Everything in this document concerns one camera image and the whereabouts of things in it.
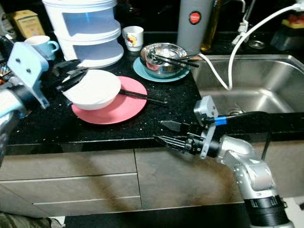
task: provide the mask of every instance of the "pink plate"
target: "pink plate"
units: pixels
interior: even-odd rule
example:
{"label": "pink plate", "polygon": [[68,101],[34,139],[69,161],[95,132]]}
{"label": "pink plate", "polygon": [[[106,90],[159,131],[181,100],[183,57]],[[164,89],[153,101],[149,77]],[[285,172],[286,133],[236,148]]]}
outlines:
{"label": "pink plate", "polygon": [[[145,87],[138,81],[119,76],[122,89],[147,94]],[[72,105],[72,110],[80,119],[91,124],[115,124],[137,115],[145,106],[147,100],[118,94],[107,107],[98,110],[83,110]]]}

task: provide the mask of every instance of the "stainless steel bowl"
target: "stainless steel bowl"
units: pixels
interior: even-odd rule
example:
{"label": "stainless steel bowl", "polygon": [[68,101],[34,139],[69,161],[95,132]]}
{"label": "stainless steel bowl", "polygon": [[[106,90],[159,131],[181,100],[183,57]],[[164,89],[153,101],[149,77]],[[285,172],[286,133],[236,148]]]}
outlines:
{"label": "stainless steel bowl", "polygon": [[185,65],[180,66],[172,65],[170,63],[164,63],[153,57],[154,54],[170,57],[179,58],[187,56],[187,52],[175,45],[170,43],[154,43],[145,46],[141,49],[140,61],[145,66],[147,73],[156,78],[172,78],[185,70]]}

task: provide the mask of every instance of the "kitchen sink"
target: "kitchen sink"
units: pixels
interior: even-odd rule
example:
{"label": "kitchen sink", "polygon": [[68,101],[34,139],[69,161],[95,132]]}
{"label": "kitchen sink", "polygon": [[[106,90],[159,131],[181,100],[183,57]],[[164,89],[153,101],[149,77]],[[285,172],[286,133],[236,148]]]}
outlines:
{"label": "kitchen sink", "polygon": [[[208,56],[226,83],[229,57]],[[236,56],[231,91],[224,89],[204,60],[197,64],[192,74],[199,93],[211,95],[220,114],[304,112],[304,64],[292,56]]]}

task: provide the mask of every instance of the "white cup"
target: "white cup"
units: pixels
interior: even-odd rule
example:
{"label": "white cup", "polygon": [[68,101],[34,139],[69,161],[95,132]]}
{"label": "white cup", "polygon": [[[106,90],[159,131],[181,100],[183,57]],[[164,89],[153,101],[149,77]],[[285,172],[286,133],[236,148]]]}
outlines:
{"label": "white cup", "polygon": [[128,26],[123,28],[123,38],[129,51],[140,51],[143,47],[143,28]]}
{"label": "white cup", "polygon": [[55,59],[55,52],[59,50],[59,44],[51,41],[48,36],[33,36],[24,41],[30,44],[34,49],[41,51],[50,59]]}

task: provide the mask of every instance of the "white cable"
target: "white cable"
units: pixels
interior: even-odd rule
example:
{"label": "white cable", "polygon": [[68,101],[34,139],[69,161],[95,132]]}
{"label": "white cable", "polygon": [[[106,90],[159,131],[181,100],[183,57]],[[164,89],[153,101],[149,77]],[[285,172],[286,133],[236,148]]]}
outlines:
{"label": "white cable", "polygon": [[217,77],[218,81],[222,84],[222,86],[225,89],[229,90],[229,87],[226,85],[226,83],[223,81],[223,79],[219,76],[219,74],[217,73],[216,69],[214,68],[214,66],[211,63],[211,61],[207,58],[207,56],[203,55],[202,53],[200,53],[199,56],[201,58],[203,58],[208,63],[208,65],[211,68],[212,72],[214,73],[215,77]]}
{"label": "white cable", "polygon": [[276,16],[285,13],[287,11],[290,10],[300,10],[303,8],[303,4],[301,3],[297,3],[294,4],[292,6],[280,9],[279,11],[271,14],[270,16],[268,16],[267,18],[265,18],[264,20],[262,20],[261,22],[257,23],[254,27],[252,27],[247,33],[244,34],[244,36],[239,40],[239,42],[236,44],[236,46],[234,47],[231,56],[230,56],[230,60],[229,60],[229,66],[228,66],[228,89],[227,90],[231,90],[232,89],[232,64],[233,64],[233,59],[238,51],[238,48],[241,46],[241,44],[244,42],[244,40],[250,36],[251,33],[253,33],[255,30],[257,30],[259,27],[261,27],[262,25],[264,25],[266,22],[270,21],[271,19],[275,18]]}

